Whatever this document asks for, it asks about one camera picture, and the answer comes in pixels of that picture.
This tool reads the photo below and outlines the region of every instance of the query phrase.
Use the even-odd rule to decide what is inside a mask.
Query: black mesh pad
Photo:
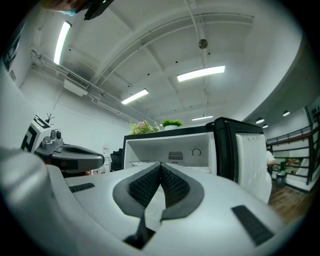
[[[189,184],[167,168],[162,168],[161,186],[165,194],[165,207],[171,207],[184,199],[189,191]]]
[[[204,198],[204,189],[198,181],[157,162],[120,181],[113,189],[113,199],[123,213],[141,218],[160,184],[166,207],[162,220],[187,217]]]
[[[158,165],[142,177],[131,182],[128,186],[128,193],[130,196],[145,208],[148,206],[159,188],[161,175],[160,168],[161,166]]]
[[[161,186],[165,195],[165,207],[161,220],[185,218],[201,204],[205,196],[202,185],[174,167],[161,164]]]
[[[124,214],[141,218],[160,185],[161,165],[129,176],[115,185],[112,196]]]

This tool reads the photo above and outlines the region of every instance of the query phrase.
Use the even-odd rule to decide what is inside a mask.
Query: ceiling
[[[290,17],[276,10],[258,0],[115,0],[101,16],[84,20],[84,11],[70,17],[42,9],[32,47],[53,60],[69,21],[61,65],[120,101],[149,91],[128,108],[187,126],[207,123],[191,121],[207,115],[242,121],[280,84],[301,43]],[[199,39],[208,41],[206,49]],[[177,80],[221,65],[224,73]]]
[[[249,124],[256,124],[257,118],[265,122],[256,124],[263,126],[281,121],[284,111],[294,113],[305,107],[320,95],[319,64],[307,42],[304,42],[297,54],[291,70],[282,83],[267,97],[267,99],[254,110],[245,120]]]

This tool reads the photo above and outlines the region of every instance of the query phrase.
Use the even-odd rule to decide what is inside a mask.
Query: white wall
[[[284,116],[280,122],[270,125],[269,128],[264,130],[264,136],[266,139],[271,139],[294,132],[308,125],[307,114],[304,108],[301,108],[288,116]]]
[[[273,24],[269,23],[266,30],[267,33],[272,33],[268,41],[256,41],[250,35],[247,38],[245,52],[249,57],[253,55],[250,61],[254,66],[246,70],[247,80],[242,82],[256,85],[248,94],[247,100],[239,102],[237,108],[231,111],[232,114],[228,116],[231,119],[245,120],[284,81],[296,59],[302,41],[302,31],[287,12],[280,8],[277,10],[276,7],[278,8],[265,3],[264,13],[254,17],[254,22],[261,26],[272,19]],[[253,26],[253,29],[260,30],[261,27]],[[257,56],[265,58],[265,61],[262,62],[261,58],[256,58]]]
[[[60,129],[66,144],[78,145],[101,153],[104,143],[110,152],[123,147],[129,124],[117,115],[63,89],[63,83],[39,71],[31,70],[20,88],[37,115]]]
[[[35,26],[37,23],[37,18],[39,15],[40,9],[33,9],[24,23],[23,30],[21,32],[19,45],[17,49],[16,56],[13,60],[13,63],[9,71],[13,71],[16,77],[14,83],[16,86],[21,87],[23,84],[28,70],[31,67],[31,46],[33,45],[33,40],[35,36]]]

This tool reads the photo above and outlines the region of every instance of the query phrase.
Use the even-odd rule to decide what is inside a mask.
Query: white robot
[[[102,154],[87,148],[64,144],[62,132],[35,116],[21,144],[24,152],[34,153],[46,163],[57,166],[65,177],[83,176],[104,164]]]
[[[284,228],[272,209],[235,182],[176,164],[64,179],[57,166],[19,149],[35,113],[3,66],[0,78],[0,192],[47,254],[269,255],[294,231],[296,226]],[[43,147],[31,150],[41,155],[45,147],[59,148],[59,137],[50,130],[38,139]],[[159,186],[166,209],[150,238],[144,213]]]

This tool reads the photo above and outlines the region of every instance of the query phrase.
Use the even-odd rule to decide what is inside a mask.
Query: recessed light
[[[201,120],[201,119],[208,119],[208,118],[213,118],[213,115],[209,115],[209,116],[203,116],[203,117],[198,117],[198,118],[194,118],[192,119],[192,121],[197,121],[197,120]]]
[[[262,117],[259,117],[257,120],[256,120],[256,124],[261,124],[263,123],[265,120],[262,118]]]
[[[58,37],[58,41],[56,43],[55,52],[54,52],[54,59],[53,62],[56,64],[60,64],[61,54],[62,50],[69,32],[69,29],[71,28],[71,24],[67,21],[65,21],[62,25],[62,28],[60,30],[60,34]]]
[[[288,115],[290,115],[290,112],[289,112],[289,111],[286,110],[286,111],[283,112],[283,116],[284,116],[284,117],[286,117],[286,116],[288,116]]]
[[[148,93],[149,92],[147,91],[147,89],[143,89],[142,91],[139,91],[138,93],[136,93],[136,94],[132,95],[131,97],[125,99],[121,103],[126,105],[126,104],[128,104],[128,103],[130,103],[130,102],[132,102],[132,101],[134,101],[134,100],[136,100],[136,99],[138,99],[138,98],[140,98],[140,97],[142,97],[144,95],[147,95]]]
[[[223,72],[225,72],[225,68],[226,68],[226,66],[208,67],[208,68],[203,68],[203,69],[191,71],[191,72],[184,73],[184,74],[179,74],[176,77],[178,78],[179,82],[182,82],[182,81],[193,79],[193,78],[199,78],[199,77],[203,77],[203,76],[223,73]]]

